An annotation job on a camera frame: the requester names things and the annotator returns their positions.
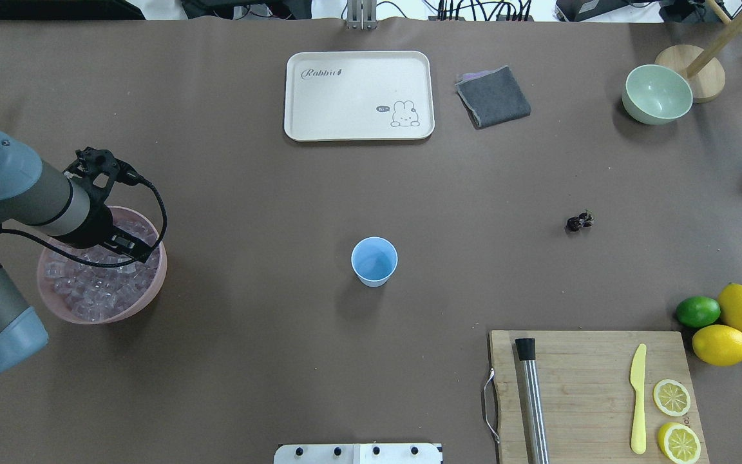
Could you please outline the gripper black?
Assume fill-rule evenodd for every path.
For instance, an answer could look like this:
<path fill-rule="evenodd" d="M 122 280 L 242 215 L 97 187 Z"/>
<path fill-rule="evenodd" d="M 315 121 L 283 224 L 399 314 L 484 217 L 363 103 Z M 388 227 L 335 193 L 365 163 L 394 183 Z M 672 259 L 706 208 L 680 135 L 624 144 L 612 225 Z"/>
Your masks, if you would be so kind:
<path fill-rule="evenodd" d="M 55 218 L 56 240 L 82 249 L 100 246 L 108 240 L 104 249 L 113 255 L 132 262 L 147 262 L 154 247 L 126 230 L 114 229 L 112 213 L 105 205 L 111 186 L 71 183 L 70 187 L 70 199 Z"/>

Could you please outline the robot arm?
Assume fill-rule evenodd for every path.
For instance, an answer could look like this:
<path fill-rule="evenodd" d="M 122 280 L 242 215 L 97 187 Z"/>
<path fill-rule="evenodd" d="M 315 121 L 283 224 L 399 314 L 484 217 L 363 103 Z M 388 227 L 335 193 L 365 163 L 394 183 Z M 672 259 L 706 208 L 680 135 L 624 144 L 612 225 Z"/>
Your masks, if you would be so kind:
<path fill-rule="evenodd" d="M 127 264 L 146 262 L 163 235 L 147 244 L 121 230 L 106 205 L 115 183 L 152 182 L 109 150 L 77 150 L 65 170 L 48 164 L 28 145 L 0 130 L 0 235 L 17 235 L 50 251 L 100 246 Z M 44 349 L 49 334 L 0 263 L 0 374 Z"/>

